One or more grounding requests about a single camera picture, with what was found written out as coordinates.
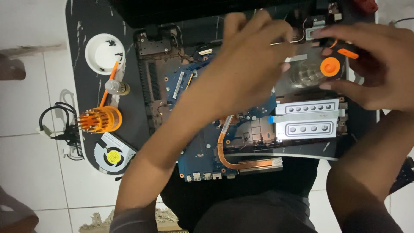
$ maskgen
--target human hand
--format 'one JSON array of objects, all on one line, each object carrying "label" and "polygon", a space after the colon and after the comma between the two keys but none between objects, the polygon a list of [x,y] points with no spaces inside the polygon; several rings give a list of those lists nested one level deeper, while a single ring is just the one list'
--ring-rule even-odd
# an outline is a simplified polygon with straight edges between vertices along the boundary
[{"label": "human hand", "polygon": [[414,33],[411,30],[358,23],[328,27],[315,31],[313,36],[350,41],[367,51],[359,59],[349,60],[351,68],[365,78],[363,85],[334,80],[321,84],[321,89],[340,92],[368,110],[414,111],[414,67],[411,67]]},{"label": "human hand", "polygon": [[[287,22],[272,20],[264,10],[249,22],[243,13],[228,14],[219,54],[181,95],[180,101],[201,106],[208,121],[265,101],[282,72],[290,67],[284,60],[295,56],[296,46],[289,43],[292,34]],[[270,46],[281,37],[285,43]]]}]

